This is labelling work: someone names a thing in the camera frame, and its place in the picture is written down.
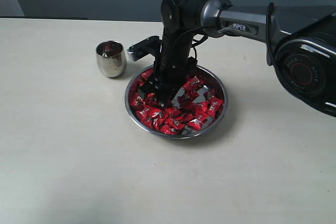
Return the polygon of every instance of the stainless steel cup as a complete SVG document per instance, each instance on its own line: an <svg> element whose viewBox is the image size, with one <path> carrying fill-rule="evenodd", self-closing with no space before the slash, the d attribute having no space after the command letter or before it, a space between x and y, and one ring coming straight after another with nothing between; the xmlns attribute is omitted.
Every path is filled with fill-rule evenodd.
<svg viewBox="0 0 336 224"><path fill-rule="evenodd" d="M96 48L97 64L100 72L109 78L121 76L126 71L126 56L121 43L109 40Z"/></svg>

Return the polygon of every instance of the table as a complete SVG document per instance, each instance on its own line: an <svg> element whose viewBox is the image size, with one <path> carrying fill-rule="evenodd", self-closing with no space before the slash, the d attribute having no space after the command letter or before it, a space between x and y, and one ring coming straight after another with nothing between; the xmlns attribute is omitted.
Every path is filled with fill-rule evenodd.
<svg viewBox="0 0 336 224"><path fill-rule="evenodd" d="M264 44L198 47L229 93L213 132L169 141L131 121L125 88L153 57L108 79L95 47L161 33L160 23L0 19L0 223L334 223L335 120L282 88Z"/></svg>

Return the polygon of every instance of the stainless steel bowl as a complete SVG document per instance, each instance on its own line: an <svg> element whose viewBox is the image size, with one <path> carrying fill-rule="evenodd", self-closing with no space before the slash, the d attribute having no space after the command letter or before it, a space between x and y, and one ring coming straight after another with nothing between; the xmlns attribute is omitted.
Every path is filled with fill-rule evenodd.
<svg viewBox="0 0 336 224"><path fill-rule="evenodd" d="M144 129L145 131L152 133L154 135L160 136L160 137L164 137L164 138L170 138L170 139L186 139L186 138L192 138L192 137L196 137L202 134L205 134L209 131L211 131L214 127L216 127L216 125L223 119L226 110L227 110L227 106L228 106L228 95L227 95L227 91L226 88L224 86L224 84L221 82L221 80L219 80L219 78L217 76L215 76L212 72L210 72L209 70L201 67L201 66L197 66L197 69L195 70L195 75L197 75L198 77L202 78L205 81L204 87L201 88L200 90L198 90L198 93L200 94L200 96L198 98L195 99L194 102L204 102L205 98L202 95L203 93L205 93L208 90L211 89L215 89L216 90L216 96L220 99L224 99L225 103L223 105L223 108L221 108L217 114L215 118L208 118L208 121L202 126L200 131L197 131L189 126L186 126L185 129L179 134L179 135L167 135L161 132L158 132L156 130L150 129L147 126L145 126L144 124L142 124L142 122L137 118L136 113L134 111L134 109L130 106L130 99L134 96L134 85L136 85L136 79L145 71L149 70L153 68L153 66L149 66L145 69L143 69L139 74L135 75L132 80L129 82L127 88L126 88L126 92L125 92L125 106L126 106L126 110L128 112L128 114L131 116L132 120L142 129ZM178 103L177 102L177 97L180 97L182 94L184 93L184 89L181 88L179 90L179 92L177 93L177 95L175 96L175 98L173 99L173 104Z"/></svg>

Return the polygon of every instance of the cup rim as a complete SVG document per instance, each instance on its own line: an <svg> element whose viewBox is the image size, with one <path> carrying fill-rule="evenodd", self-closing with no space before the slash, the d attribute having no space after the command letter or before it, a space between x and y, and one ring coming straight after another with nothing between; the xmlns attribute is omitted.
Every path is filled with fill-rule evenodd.
<svg viewBox="0 0 336 224"><path fill-rule="evenodd" d="M112 56L107 56L107 57L103 57L103 55L100 55L98 53L98 48L102 45L102 44L105 44L105 43L108 43L108 42L113 42L113 43L116 43L116 44L119 44L121 46L121 50L118 51L116 54L113 54ZM106 41L103 41L101 43L98 44L98 46L96 47L96 54L102 58L113 58L115 56L117 56L118 54L122 53L124 51L124 46L122 43L120 43L119 41L117 40L106 40Z"/></svg>

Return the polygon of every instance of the bowl rim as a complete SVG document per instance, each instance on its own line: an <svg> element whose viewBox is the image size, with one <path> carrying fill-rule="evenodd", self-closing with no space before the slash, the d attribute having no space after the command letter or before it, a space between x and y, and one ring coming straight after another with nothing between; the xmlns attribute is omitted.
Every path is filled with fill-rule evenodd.
<svg viewBox="0 0 336 224"><path fill-rule="evenodd" d="M149 132L149 133L152 133L156 136L160 136L160 137L163 137L163 138L169 138L169 139L187 139L187 138L193 138L193 137L196 137L196 136L199 136L199 135L202 135L202 134L205 134L205 133L208 133L209 131L211 131L214 127L216 127L219 122L224 118L225 116L225 113L227 111L227 108L228 108L228 94L227 94L227 90L224 86L224 84L222 83L222 81L214 74L212 73L211 71L209 71L208 69L202 67L202 66L199 66L197 65L196 66L197 68L205 71L206 73L210 74L220 85L220 87L222 88L222 91L224 93L224 98L225 98L225 103L224 103L224 108L223 108L223 111L221 112L221 114L219 115L219 117L216 119L215 122L213 122L210 126L208 126L207 128L204 128L198 132L195 132L195 133L192 133L192 134L186 134L186 135L168 135L168 134L164 134L164 133L161 133L161 132L157 132L153 129L150 129L148 127L146 127L145 125L143 125L140 120L132 113L132 110L131 110L131 107L129 105L129 102L128 102L128 95L129 95L129 92L130 92L130 89L131 89L131 86L133 84L133 82L136 80L136 78L138 78L143 72L153 68L153 65L150 65L144 69L142 69L140 71L139 74L136 74L133 76L133 78L130 80L130 82L128 83L127 85L127 88L126 88L126 91L125 91L125 96L124 96L124 101L125 101L125 107L126 107L126 110L128 112L128 114L130 115L131 119L133 120L133 122L139 126L141 129Z"/></svg>

